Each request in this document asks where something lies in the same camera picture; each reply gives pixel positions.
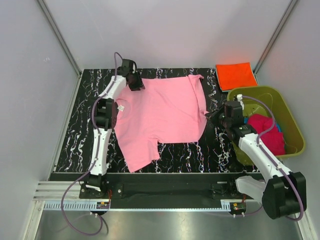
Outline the light pink t shirt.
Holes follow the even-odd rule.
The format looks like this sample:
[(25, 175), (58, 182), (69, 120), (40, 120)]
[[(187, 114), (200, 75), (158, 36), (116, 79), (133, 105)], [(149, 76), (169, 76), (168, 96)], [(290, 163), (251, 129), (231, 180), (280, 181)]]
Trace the light pink t shirt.
[(200, 74), (144, 78), (144, 89), (121, 91), (114, 131), (131, 173), (160, 159), (159, 143), (193, 143), (201, 138), (207, 124), (202, 80)]

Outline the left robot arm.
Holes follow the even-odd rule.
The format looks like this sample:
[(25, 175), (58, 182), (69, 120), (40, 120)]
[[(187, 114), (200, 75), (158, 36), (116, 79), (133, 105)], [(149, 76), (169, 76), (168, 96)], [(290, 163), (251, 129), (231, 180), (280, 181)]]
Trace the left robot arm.
[(131, 59), (123, 59), (121, 66), (115, 67), (115, 73), (109, 84), (98, 95), (91, 109), (93, 147), (85, 187), (90, 189), (90, 192), (97, 198), (103, 198), (108, 193), (105, 180), (108, 145), (117, 123), (119, 110), (116, 99), (126, 87), (131, 91), (140, 91), (145, 88), (137, 65)]

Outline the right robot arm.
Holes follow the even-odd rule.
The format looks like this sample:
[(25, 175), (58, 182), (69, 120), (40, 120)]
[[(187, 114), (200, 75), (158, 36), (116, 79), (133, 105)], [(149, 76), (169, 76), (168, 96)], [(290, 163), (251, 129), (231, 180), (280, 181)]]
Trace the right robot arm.
[(244, 122), (243, 109), (240, 101), (230, 100), (205, 115), (225, 129), (228, 138), (251, 159), (263, 177), (262, 181), (249, 175), (236, 178), (227, 185), (228, 195), (235, 199), (243, 194), (251, 197), (273, 220), (281, 217), (296, 222), (302, 220), (307, 209), (305, 176), (277, 159), (257, 131)]

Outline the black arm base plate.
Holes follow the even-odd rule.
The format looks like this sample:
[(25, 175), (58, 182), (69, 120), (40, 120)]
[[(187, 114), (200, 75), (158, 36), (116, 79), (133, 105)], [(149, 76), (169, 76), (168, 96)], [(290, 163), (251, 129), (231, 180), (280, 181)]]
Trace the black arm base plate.
[(228, 211), (223, 201), (242, 201), (236, 190), (238, 173), (109, 173), (102, 191), (81, 185), (79, 197), (110, 199), (112, 210)]

